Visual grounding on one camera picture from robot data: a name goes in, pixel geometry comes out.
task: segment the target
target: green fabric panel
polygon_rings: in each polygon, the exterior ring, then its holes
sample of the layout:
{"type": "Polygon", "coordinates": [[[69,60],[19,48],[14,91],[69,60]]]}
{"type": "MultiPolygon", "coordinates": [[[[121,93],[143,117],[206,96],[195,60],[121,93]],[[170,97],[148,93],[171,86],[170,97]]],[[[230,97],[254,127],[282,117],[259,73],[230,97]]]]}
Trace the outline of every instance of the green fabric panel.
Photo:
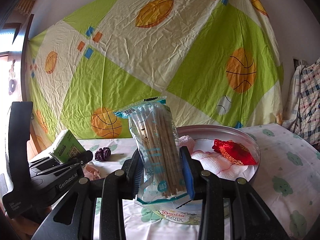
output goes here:
{"type": "Polygon", "coordinates": [[[262,29],[242,11],[221,2],[212,11],[190,51],[180,65],[167,91],[220,122],[234,127],[245,125],[257,103],[278,80],[271,45],[262,29]],[[232,53],[243,47],[256,62],[254,85],[244,93],[228,84],[226,64],[232,53]],[[227,95],[227,114],[216,112],[218,101],[227,95]]]}
{"type": "Polygon", "coordinates": [[[41,89],[38,85],[36,77],[31,78],[29,80],[29,89],[31,90],[30,93],[30,100],[33,102],[33,114],[35,119],[38,121],[36,116],[36,111],[40,110],[41,115],[46,123],[46,127],[48,129],[48,133],[46,134],[48,139],[53,142],[56,136],[56,127],[57,127],[57,118],[50,109],[47,101],[45,100],[41,89]]]}
{"type": "MultiPolygon", "coordinates": [[[[90,47],[90,59],[82,57],[66,94],[61,122],[79,138],[100,138],[91,127],[92,113],[101,107],[110,110],[125,107],[160,92],[127,73],[90,47]]],[[[129,138],[128,120],[121,119],[119,138],[129,138]]]]}
{"type": "Polygon", "coordinates": [[[277,71],[278,71],[280,86],[282,88],[283,79],[284,79],[283,63],[281,63],[280,66],[277,67],[277,71]]]}
{"type": "Polygon", "coordinates": [[[63,21],[71,25],[85,37],[90,38],[85,35],[88,28],[90,26],[96,28],[116,1],[117,0],[95,0],[66,16],[63,18],[63,21]]]}
{"type": "Polygon", "coordinates": [[[31,53],[31,59],[36,59],[39,48],[44,40],[45,35],[47,34],[47,30],[48,29],[29,40],[28,44],[31,53]]]}

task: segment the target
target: cotton swab package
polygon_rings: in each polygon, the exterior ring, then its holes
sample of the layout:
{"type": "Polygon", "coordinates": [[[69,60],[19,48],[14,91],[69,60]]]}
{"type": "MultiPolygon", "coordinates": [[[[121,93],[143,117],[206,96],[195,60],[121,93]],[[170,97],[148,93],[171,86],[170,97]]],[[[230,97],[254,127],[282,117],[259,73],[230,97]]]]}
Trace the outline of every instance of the cotton swab package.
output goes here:
{"type": "Polygon", "coordinates": [[[130,132],[144,163],[138,203],[150,210],[160,210],[188,202],[178,134],[164,98],[136,103],[115,114],[129,119],[130,132]]]}

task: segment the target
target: purple scrunchie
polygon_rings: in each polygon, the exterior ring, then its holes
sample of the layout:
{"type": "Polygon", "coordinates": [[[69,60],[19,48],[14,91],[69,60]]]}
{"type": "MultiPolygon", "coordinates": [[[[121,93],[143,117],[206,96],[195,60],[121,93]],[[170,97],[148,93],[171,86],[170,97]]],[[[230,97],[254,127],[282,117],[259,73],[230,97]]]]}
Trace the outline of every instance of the purple scrunchie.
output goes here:
{"type": "Polygon", "coordinates": [[[96,161],[106,161],[107,158],[111,155],[111,150],[108,147],[100,148],[96,151],[94,158],[96,161]]]}

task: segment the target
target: red satin drawstring bag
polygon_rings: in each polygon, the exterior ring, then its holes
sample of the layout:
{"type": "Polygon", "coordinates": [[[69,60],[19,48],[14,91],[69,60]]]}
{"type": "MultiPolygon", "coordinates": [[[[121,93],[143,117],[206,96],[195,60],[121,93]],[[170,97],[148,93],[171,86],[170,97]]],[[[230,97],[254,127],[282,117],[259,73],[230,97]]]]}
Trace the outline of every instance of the red satin drawstring bag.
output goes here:
{"type": "Polygon", "coordinates": [[[214,140],[212,146],[215,152],[221,153],[225,158],[236,165],[256,165],[257,162],[252,157],[249,150],[244,147],[241,143],[234,141],[220,141],[214,140]]]}

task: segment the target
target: metal screw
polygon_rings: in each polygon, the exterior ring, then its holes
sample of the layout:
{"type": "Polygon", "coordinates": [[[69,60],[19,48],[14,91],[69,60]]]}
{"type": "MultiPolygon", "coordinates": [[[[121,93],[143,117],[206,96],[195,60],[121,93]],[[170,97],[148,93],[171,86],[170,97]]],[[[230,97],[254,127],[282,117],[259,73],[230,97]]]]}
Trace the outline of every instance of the metal screw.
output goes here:
{"type": "Polygon", "coordinates": [[[124,174],[124,171],[123,171],[123,170],[116,170],[116,171],[115,171],[115,175],[116,175],[116,176],[119,176],[119,177],[120,177],[120,176],[122,176],[123,174],[124,174]]]}
{"type": "Polygon", "coordinates": [[[87,178],[81,178],[79,179],[79,183],[80,184],[86,184],[88,182],[88,179],[87,178]]]}
{"type": "Polygon", "coordinates": [[[244,184],[247,183],[247,181],[246,181],[244,178],[238,178],[238,179],[237,179],[237,182],[238,182],[239,184],[241,184],[241,185],[244,185],[244,184]]]}
{"type": "Polygon", "coordinates": [[[210,171],[207,171],[207,170],[201,171],[202,176],[208,177],[208,176],[210,176],[210,174],[211,174],[210,171]]]}

